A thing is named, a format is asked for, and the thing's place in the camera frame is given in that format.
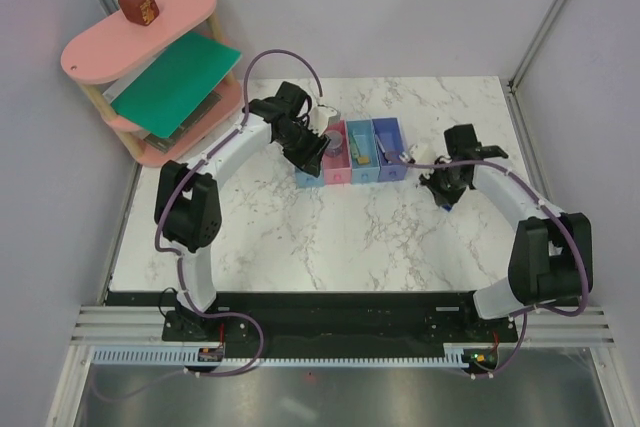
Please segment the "pink two-tier shelf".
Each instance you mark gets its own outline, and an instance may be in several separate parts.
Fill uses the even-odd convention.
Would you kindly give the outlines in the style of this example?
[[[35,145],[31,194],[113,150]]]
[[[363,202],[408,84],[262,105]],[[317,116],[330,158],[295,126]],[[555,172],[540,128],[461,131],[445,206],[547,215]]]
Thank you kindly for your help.
[[[217,0],[155,0],[160,14],[148,26],[117,11],[73,38],[60,64],[81,88],[133,159],[147,167],[176,160],[241,106],[232,70],[168,138],[157,137],[121,117],[111,102],[173,42],[196,32],[229,47],[216,17]]]

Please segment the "pink plastic bin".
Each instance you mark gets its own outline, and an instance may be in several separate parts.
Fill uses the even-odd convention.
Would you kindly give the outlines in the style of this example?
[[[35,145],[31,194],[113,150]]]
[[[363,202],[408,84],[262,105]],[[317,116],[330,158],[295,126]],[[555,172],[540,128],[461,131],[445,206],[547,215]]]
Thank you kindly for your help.
[[[342,153],[335,157],[323,156],[322,168],[326,185],[349,184],[352,178],[351,157],[349,153],[346,122],[344,120],[330,126],[328,130],[340,131],[344,136]]]

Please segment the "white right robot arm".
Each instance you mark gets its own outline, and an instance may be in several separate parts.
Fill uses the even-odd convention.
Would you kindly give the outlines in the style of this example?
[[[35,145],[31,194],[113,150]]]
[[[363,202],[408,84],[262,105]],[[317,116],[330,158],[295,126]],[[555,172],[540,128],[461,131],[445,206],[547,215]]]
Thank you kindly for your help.
[[[458,315],[467,339],[483,339],[494,319],[537,307],[574,317],[587,306],[593,288],[592,230],[582,213],[557,207],[512,170],[508,154],[485,146],[471,124],[444,132],[447,149],[419,177],[435,204],[447,211],[470,190],[482,193],[513,228],[506,277],[473,293],[474,306]]]

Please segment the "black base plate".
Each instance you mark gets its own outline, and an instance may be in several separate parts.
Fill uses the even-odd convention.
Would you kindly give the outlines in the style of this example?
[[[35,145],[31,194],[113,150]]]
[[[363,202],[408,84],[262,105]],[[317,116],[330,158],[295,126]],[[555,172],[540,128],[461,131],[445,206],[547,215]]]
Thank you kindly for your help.
[[[111,293],[109,307],[156,307],[164,317],[173,293]],[[514,343],[502,318],[482,320],[469,292],[221,292],[209,313],[222,315],[208,340],[239,357],[418,354],[447,343]]]

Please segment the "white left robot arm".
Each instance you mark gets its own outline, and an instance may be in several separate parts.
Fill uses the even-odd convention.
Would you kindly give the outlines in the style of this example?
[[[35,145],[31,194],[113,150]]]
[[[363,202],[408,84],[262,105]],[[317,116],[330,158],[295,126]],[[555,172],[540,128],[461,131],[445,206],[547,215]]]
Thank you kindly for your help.
[[[220,191],[255,153],[272,143],[305,174],[321,174],[325,135],[336,111],[313,106],[310,95],[289,82],[276,94],[248,103],[241,121],[210,151],[188,163],[166,162],[160,171],[154,220],[157,250],[177,257],[176,307],[165,316],[166,341],[211,339],[222,315],[209,308],[214,286],[211,244],[222,227]]]

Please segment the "green board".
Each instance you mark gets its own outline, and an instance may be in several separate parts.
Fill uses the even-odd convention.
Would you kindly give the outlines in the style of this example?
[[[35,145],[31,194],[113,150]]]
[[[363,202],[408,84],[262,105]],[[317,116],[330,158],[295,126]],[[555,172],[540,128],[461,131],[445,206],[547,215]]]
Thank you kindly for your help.
[[[169,45],[111,106],[138,127],[168,138],[240,58],[240,51],[188,32]]]

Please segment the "purple blue plastic bin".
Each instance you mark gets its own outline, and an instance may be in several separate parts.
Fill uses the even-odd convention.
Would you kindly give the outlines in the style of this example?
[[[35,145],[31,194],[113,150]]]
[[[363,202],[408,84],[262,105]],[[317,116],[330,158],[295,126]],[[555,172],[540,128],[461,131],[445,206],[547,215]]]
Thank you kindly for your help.
[[[398,157],[404,151],[404,142],[398,119],[375,118],[373,120],[374,140],[380,163],[379,182],[397,182],[405,179],[407,168],[398,164]]]

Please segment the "light blue plastic bin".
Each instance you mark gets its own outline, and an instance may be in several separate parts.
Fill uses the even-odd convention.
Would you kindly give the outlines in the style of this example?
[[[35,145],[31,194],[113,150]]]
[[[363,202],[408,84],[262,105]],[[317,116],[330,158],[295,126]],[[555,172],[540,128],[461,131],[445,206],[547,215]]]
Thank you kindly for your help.
[[[353,135],[357,141],[360,156],[367,156],[370,164],[359,166],[350,151],[352,164],[352,184],[375,183],[378,180],[380,172],[380,163],[378,160],[377,146],[374,140],[374,127],[371,120],[354,120],[346,123],[346,131],[348,135]]]

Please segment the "brown wooden cube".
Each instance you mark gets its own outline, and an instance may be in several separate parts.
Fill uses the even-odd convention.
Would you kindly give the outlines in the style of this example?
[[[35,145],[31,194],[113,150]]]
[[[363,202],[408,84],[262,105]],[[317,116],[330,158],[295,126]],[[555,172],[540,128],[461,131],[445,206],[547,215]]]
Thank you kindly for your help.
[[[159,7],[155,0],[118,0],[125,18],[136,25],[148,26],[159,16]]]

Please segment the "light green highlighter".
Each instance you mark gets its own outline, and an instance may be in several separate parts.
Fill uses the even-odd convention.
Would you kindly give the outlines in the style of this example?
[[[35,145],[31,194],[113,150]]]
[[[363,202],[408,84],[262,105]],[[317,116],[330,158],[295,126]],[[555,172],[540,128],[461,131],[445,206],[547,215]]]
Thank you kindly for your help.
[[[353,135],[349,135],[349,141],[350,141],[350,151],[352,156],[354,157],[354,159],[356,161],[359,161],[360,159],[360,151],[357,145],[357,141],[355,140],[355,137]]]

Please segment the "small blue cup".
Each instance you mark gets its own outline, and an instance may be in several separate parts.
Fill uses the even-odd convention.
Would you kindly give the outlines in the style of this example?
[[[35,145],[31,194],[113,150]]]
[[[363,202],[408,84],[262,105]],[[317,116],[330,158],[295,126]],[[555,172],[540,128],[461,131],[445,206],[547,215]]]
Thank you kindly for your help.
[[[343,134],[337,130],[328,130],[325,135],[328,138],[329,143],[324,155],[331,158],[339,156],[342,153],[344,147]]]

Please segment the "aluminium frame rail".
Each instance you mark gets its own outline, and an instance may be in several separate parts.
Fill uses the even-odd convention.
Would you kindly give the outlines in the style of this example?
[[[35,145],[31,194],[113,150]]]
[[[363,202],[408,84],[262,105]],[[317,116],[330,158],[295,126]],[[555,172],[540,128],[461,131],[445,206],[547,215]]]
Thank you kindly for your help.
[[[559,206],[585,212],[588,203],[575,178],[582,158],[580,114],[572,105],[578,87],[570,85],[575,69],[560,45],[567,11],[574,0],[549,0],[513,73],[503,81],[503,91],[526,171],[533,185]]]

